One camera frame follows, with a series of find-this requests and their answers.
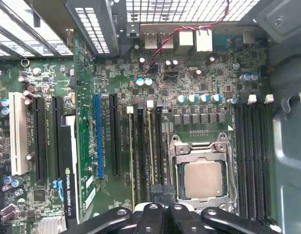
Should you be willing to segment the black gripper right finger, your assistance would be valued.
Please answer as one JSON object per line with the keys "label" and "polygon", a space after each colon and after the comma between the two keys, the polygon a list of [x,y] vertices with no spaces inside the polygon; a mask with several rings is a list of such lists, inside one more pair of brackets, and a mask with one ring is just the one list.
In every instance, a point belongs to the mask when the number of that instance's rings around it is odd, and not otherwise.
{"label": "black gripper right finger", "polygon": [[217,207],[196,213],[192,206],[176,202],[173,186],[164,186],[166,234],[280,234],[277,225],[239,217]]}

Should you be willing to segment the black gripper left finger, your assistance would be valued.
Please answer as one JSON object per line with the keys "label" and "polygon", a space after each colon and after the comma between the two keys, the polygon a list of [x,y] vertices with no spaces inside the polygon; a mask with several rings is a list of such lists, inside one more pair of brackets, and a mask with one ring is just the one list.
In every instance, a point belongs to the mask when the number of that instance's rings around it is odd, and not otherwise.
{"label": "black gripper left finger", "polygon": [[163,234],[167,209],[166,185],[151,187],[151,203],[134,212],[116,207],[86,221],[87,234]]}

